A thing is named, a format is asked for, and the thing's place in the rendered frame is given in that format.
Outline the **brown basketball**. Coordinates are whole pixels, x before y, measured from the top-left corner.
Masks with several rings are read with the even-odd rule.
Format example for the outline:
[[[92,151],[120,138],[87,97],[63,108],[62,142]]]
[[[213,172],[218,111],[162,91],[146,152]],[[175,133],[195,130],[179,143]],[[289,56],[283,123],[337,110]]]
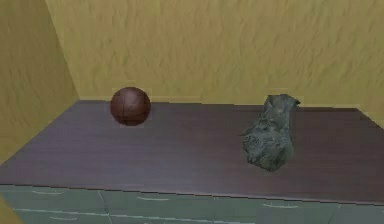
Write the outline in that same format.
[[[120,124],[137,126],[144,123],[151,112],[147,93],[137,87],[124,87],[110,100],[110,113]]]

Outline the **grey chest of drawers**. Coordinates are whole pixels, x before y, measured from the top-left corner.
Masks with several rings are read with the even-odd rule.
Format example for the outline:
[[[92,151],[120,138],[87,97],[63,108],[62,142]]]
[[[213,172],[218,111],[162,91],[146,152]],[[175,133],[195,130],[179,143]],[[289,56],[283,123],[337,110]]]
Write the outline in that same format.
[[[156,103],[126,127],[79,101],[0,165],[24,224],[384,224],[384,129],[356,109],[298,108],[294,156],[249,164],[255,106]]]

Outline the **crumpled dark grey cloth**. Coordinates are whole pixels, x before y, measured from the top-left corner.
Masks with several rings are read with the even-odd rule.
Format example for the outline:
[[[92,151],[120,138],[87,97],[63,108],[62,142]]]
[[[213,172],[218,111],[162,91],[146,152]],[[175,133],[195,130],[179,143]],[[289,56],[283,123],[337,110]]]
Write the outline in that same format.
[[[298,99],[288,94],[266,97],[262,112],[241,133],[248,163],[274,172],[293,156],[290,113],[299,104]]]

